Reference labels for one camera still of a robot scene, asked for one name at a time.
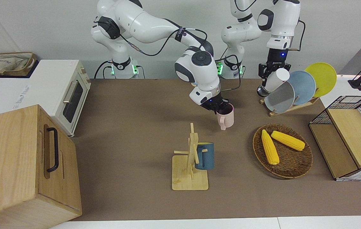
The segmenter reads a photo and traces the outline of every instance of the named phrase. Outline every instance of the light blue plate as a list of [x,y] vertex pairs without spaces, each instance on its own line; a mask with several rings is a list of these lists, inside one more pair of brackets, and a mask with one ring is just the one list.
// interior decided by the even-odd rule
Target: light blue plate
[[295,96],[299,96],[299,98],[294,102],[294,105],[307,103],[315,94],[315,79],[306,71],[292,72],[288,82],[294,88]]

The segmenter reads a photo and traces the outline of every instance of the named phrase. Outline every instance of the corn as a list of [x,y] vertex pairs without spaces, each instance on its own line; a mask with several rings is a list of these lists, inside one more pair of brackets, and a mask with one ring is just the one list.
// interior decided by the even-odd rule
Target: corn
[[284,145],[287,145],[298,151],[302,151],[305,148],[305,142],[296,139],[290,135],[281,133],[279,131],[273,131],[271,137]]
[[278,153],[276,152],[275,145],[265,129],[262,130],[261,140],[268,163],[271,165],[279,164],[279,157]]

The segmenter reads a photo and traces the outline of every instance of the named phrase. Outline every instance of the wooden base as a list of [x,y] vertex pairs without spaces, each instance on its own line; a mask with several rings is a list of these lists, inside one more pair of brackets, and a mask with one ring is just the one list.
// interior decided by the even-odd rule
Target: wooden base
[[191,167],[191,175],[186,169],[186,164],[187,155],[175,155],[172,157],[172,189],[175,191],[207,190],[207,170],[198,170]]
[[[300,109],[300,108],[304,108],[304,107],[307,107],[307,106],[311,106],[311,105],[315,104],[317,100],[319,100],[319,97],[313,97],[313,98],[312,98],[311,100],[309,100],[307,103],[304,103],[304,104],[301,104],[301,105],[293,105],[293,106],[291,106],[291,108],[289,108],[289,109],[286,110],[285,112],[276,113],[276,112],[274,112],[274,111],[271,111],[271,112],[269,113],[269,116],[270,116],[270,117],[273,117],[273,116],[277,116],[277,115],[280,115],[280,114],[288,113],[288,112],[293,111],[293,110],[297,110],[297,109]],[[264,99],[261,99],[259,102],[260,102],[261,104],[264,104],[264,103],[265,103]]]

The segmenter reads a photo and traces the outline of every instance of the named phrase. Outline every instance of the mug handle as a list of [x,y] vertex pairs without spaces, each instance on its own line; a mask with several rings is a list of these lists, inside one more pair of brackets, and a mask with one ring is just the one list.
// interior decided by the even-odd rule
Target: mug handle
[[225,125],[225,123],[224,123],[224,116],[221,116],[220,117],[220,128],[221,128],[221,130],[226,130],[226,125]]
[[205,152],[207,152],[208,151],[208,149],[206,148],[206,147],[204,147],[203,149],[202,149],[202,161],[201,161],[201,163],[202,163],[202,168],[203,169],[205,169],[205,157],[203,156],[204,154],[203,153],[205,153]]

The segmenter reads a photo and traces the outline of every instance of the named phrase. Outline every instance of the table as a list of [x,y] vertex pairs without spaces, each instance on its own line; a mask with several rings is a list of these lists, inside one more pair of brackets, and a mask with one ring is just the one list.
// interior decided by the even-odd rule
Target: table
[[[256,96],[259,84],[243,80],[240,89],[224,93],[236,122],[221,131],[215,115],[189,99],[190,84],[94,80],[73,138],[83,202],[76,220],[361,215],[361,182],[333,181],[307,126],[323,105],[269,117]],[[187,145],[190,122],[201,141],[215,143],[208,191],[170,188],[170,159]],[[279,180],[258,164],[252,138],[266,123],[290,126],[307,140],[314,156],[307,175]]]

